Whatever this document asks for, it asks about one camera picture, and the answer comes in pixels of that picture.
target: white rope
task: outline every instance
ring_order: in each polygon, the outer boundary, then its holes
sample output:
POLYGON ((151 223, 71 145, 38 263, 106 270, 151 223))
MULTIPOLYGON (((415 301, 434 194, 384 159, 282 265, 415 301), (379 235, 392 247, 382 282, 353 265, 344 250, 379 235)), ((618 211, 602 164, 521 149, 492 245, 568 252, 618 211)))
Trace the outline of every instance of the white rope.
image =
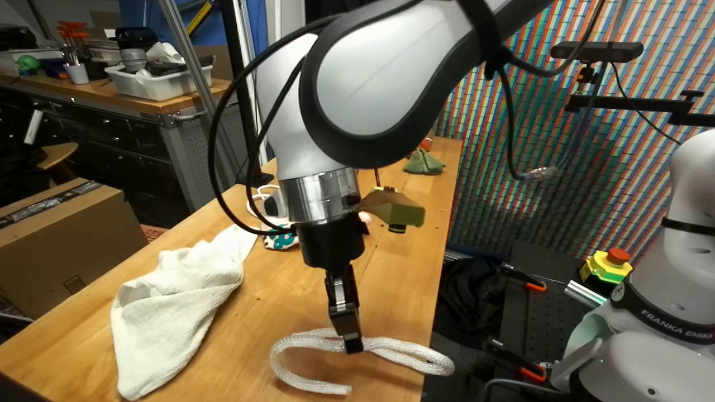
MULTIPOLYGON (((253 202, 258 202, 258 208, 264 211, 264 202, 270 199, 270 196, 274 196, 274 193, 280 193, 277 186, 262 186, 262 187, 257 187, 257 189, 253 193, 253 202)), ((248 214, 255 216, 248 199, 243 202, 243 206, 245 206, 248 214)), ((290 221, 289 221, 285 216, 273 216, 273 214, 265 214, 265 211, 264 211, 264 216, 265 216, 270 223, 274 223, 274 225, 285 225, 285 227, 290 225, 290 221)))
MULTIPOLYGON (((427 346, 414 343, 414 341, 400 341, 391 338, 362 338, 365 351, 379 356, 382 359, 389 359, 392 365, 401 365, 406 369, 414 369, 424 375, 451 375, 453 362, 427 346)), ((274 377, 290 385, 293 389, 309 391, 309 394, 324 394, 324 396, 348 396, 348 385, 335 385, 335 381, 322 381, 302 377, 285 367, 282 367, 280 356, 289 348, 314 348, 314 351, 329 351, 329 353, 344 353, 341 338, 335 334, 333 328, 318 328, 305 333, 293 333, 270 348, 270 369, 274 377)))

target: white cloth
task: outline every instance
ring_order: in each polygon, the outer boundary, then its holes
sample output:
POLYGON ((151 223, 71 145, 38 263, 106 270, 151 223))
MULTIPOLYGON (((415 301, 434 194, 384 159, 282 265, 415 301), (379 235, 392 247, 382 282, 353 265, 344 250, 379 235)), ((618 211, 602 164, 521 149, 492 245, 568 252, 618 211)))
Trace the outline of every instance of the white cloth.
POLYGON ((167 250, 112 307, 119 394, 139 400, 169 381, 198 351, 217 308, 243 282, 255 235, 226 227, 209 244, 167 250))

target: black clamp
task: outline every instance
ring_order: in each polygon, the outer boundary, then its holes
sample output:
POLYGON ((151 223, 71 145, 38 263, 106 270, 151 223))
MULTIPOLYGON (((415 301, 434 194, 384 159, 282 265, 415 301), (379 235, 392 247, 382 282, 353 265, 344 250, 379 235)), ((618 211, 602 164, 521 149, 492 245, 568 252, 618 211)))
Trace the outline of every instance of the black clamp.
POLYGON ((338 270, 327 270, 327 293, 331 322, 338 334, 344 340, 344 351, 348 356, 362 353, 360 299, 350 263, 344 263, 338 270))
POLYGON ((500 340, 489 338, 484 341, 484 351, 492 353, 495 362, 513 367, 525 381, 542 387, 550 379, 550 374, 540 365, 527 362, 525 357, 505 348, 500 340))
POLYGON ((546 282, 540 282, 538 278, 527 274, 522 270, 515 270, 511 263, 500 263, 499 273, 510 279, 521 282, 529 293, 546 293, 548 291, 546 282))
POLYGON ((513 54, 505 45, 500 45, 494 54, 486 54, 484 79, 492 80, 494 73, 500 68, 505 68, 511 59, 513 59, 513 54))

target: wooden tabletop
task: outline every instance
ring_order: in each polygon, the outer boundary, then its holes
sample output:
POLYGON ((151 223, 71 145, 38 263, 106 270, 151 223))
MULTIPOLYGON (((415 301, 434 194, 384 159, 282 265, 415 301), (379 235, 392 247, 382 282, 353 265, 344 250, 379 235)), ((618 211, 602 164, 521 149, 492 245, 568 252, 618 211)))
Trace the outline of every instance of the wooden tabletop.
MULTIPOLYGON (((405 175, 405 160, 379 169, 382 186, 423 203, 427 219, 406 235, 391 235, 382 221, 371 221, 366 250, 353 263, 366 338, 429 343, 459 152, 458 140, 434 142, 432 155, 447 164, 440 177, 405 175)), ((362 193, 373 186, 373 175, 362 171, 362 193)), ((241 187, 226 194, 245 216, 241 187)), ((0 374, 47 400, 119 400, 110 333, 119 286, 149 273, 161 250, 211 240, 224 227, 228 219, 214 202, 208 203, 1 343, 0 374)), ((280 385, 267 351, 280 338, 322 327, 331 327, 324 273, 305 269, 299 250, 270 252, 257 244, 245 262, 245 282, 219 311, 194 359, 147 400, 320 400, 280 385)), ((401 402, 423 394, 423 375, 373 356, 299 351, 285 353, 284 362, 302 375, 350 385, 350 400, 401 402)))
MULTIPOLYGON (((228 80, 211 79, 209 91, 214 97, 224 94, 228 89, 228 80)), ((84 103, 84 106, 110 106, 110 108, 123 108, 123 109, 134 109, 140 115, 173 115, 179 109, 191 108, 198 103, 198 94, 186 94, 179 99, 167 99, 161 103, 153 101, 143 101, 143 99, 131 99, 115 94, 115 87, 112 85, 110 79, 104 80, 91 80, 87 85, 71 85, 68 80, 56 80, 47 75, 4 75, 0 73, 0 87, 6 89, 20 89, 20 91, 38 91, 47 97, 56 97, 61 101, 71 101, 71 103, 84 103)))

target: white robot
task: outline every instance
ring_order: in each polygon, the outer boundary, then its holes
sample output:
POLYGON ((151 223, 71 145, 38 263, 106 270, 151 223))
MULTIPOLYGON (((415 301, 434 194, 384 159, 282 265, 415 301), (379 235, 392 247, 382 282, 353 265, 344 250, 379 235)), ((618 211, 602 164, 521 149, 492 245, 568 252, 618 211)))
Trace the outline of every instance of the white robot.
POLYGON ((715 130, 670 160, 673 202, 644 262, 575 328, 561 391, 599 400, 715 400, 715 130))
MULTIPOLYGON (((451 87, 550 0, 382 0, 305 34, 257 69, 264 115, 296 71, 267 140, 309 265, 327 270, 331 320, 360 353, 362 252, 356 167, 401 159, 432 130, 451 87)), ((589 312, 552 387, 597 400, 715 400, 715 131, 673 159, 659 240, 611 304, 589 312)))

